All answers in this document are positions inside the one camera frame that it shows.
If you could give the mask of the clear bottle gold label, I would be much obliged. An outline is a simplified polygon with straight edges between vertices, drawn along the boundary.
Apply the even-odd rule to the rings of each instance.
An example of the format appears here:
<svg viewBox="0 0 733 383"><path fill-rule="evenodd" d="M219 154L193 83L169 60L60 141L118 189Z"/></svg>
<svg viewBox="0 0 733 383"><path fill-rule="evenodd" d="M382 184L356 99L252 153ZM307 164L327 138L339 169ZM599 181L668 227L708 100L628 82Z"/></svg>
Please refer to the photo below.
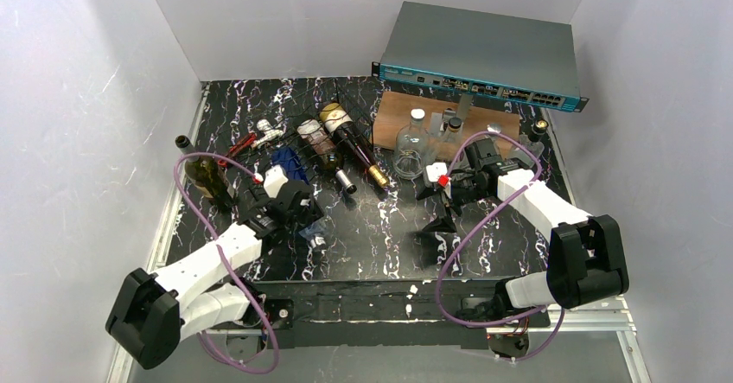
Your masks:
<svg viewBox="0 0 733 383"><path fill-rule="evenodd" d="M538 119L533 124L531 129L526 134L519 136L519 143L528 151L526 154L522 149L513 146L509 151L508 157L511 159L517 159L524 168L534 169L536 167L535 162L531 156L534 156L538 160L541 158L542 153L545 150L543 144L543 137L548 130L549 124L544 119Z"/></svg>

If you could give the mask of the dark bottle brown label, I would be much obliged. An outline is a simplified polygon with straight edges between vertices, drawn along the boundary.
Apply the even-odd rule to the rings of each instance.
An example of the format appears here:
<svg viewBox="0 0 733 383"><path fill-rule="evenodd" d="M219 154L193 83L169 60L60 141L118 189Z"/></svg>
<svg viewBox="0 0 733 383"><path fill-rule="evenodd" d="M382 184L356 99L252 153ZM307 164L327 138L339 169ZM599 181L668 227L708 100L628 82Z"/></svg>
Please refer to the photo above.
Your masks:
<svg viewBox="0 0 733 383"><path fill-rule="evenodd" d="M221 212L228 212L237 204L237 195L223 169L210 156L185 159L184 171L194 186Z"/></svg>

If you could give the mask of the blue square glass bottle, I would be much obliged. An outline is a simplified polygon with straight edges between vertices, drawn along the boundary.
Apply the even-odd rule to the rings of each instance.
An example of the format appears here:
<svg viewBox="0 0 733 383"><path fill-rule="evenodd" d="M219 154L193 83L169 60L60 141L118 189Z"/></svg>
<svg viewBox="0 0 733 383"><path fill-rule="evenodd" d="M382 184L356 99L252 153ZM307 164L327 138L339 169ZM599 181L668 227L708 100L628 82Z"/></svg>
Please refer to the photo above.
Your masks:
<svg viewBox="0 0 733 383"><path fill-rule="evenodd" d="M260 140L256 142L257 148L284 136L284 130L274 128L267 118L260 119L256 126L263 133ZM303 182L307 181L300 158L291 147L278 147L271 155L271 163L280 165L289 178ZM309 243L311 248L323 248L326 245L322 228L318 223L305 227L299 234Z"/></svg>

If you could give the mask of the clear bottle grey label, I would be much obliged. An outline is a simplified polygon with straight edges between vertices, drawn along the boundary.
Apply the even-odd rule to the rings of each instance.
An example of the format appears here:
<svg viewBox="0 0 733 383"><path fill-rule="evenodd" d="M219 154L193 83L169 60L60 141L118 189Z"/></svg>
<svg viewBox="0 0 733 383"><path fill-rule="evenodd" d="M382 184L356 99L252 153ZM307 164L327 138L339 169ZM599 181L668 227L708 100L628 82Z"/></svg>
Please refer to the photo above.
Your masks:
<svg viewBox="0 0 733 383"><path fill-rule="evenodd" d="M411 110L410 123L398 131L393 151L393 168L406 180L420 176L426 165L429 133L424 128L425 111Z"/></svg>

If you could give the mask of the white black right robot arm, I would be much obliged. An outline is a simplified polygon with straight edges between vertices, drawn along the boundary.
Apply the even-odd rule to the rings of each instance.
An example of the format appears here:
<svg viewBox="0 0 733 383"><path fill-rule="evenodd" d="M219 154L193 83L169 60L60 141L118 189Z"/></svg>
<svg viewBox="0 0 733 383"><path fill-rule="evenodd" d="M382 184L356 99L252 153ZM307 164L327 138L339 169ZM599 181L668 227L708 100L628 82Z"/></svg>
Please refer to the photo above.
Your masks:
<svg viewBox="0 0 733 383"><path fill-rule="evenodd" d="M424 171L419 199L441 195L444 214L427 232L453 233L453 217L463 205L488 197L507 203L548 240L545 271L501 280L482 313L492 319L523 309L557 303L566 309L628 291L628 270L621 230L611 216L593 216L573 206L536 179L532 165L504 158L489 138L468 144L468 169L450 174L446 163Z"/></svg>

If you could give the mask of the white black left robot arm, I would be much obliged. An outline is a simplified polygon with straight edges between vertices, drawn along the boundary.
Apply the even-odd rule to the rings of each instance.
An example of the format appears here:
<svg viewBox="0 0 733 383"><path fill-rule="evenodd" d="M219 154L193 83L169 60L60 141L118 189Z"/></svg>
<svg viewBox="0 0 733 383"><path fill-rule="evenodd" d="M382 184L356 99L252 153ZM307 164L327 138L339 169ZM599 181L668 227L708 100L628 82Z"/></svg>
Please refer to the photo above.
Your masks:
<svg viewBox="0 0 733 383"><path fill-rule="evenodd" d="M105 330L141 368L159 366L190 336L253 311L234 270L322 216L305 182L266 182L264 199L217 239L152 273L130 272Z"/></svg>

